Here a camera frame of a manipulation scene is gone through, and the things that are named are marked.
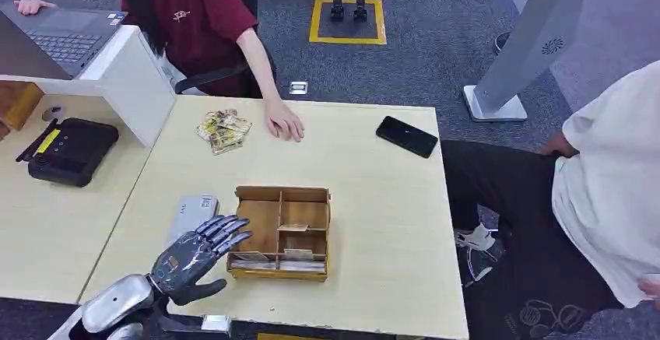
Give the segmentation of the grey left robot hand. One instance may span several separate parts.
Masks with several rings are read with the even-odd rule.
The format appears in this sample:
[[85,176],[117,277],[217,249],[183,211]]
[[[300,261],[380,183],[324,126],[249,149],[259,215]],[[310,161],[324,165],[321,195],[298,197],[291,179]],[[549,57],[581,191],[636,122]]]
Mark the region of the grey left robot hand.
[[243,227],[249,223],[236,215],[213,216],[178,237],[153,263],[148,277],[161,295],[178,306],[213,296],[227,281],[200,284],[216,263],[240,242],[251,237]]

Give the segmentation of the person's right hand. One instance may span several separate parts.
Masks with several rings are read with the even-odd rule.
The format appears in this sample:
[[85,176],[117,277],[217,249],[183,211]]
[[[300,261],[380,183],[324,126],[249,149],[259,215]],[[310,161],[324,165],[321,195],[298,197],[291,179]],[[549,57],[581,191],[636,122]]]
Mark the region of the person's right hand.
[[44,0],[15,0],[13,4],[16,6],[17,11],[24,16],[36,15],[42,8],[58,7],[52,2]]

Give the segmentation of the person's left hand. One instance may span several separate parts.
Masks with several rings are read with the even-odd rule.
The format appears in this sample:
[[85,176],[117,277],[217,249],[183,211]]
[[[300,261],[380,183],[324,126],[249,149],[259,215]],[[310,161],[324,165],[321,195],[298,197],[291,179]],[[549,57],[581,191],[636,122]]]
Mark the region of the person's left hand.
[[264,99],[265,123],[276,138],[301,142],[304,125],[298,116],[281,99]]

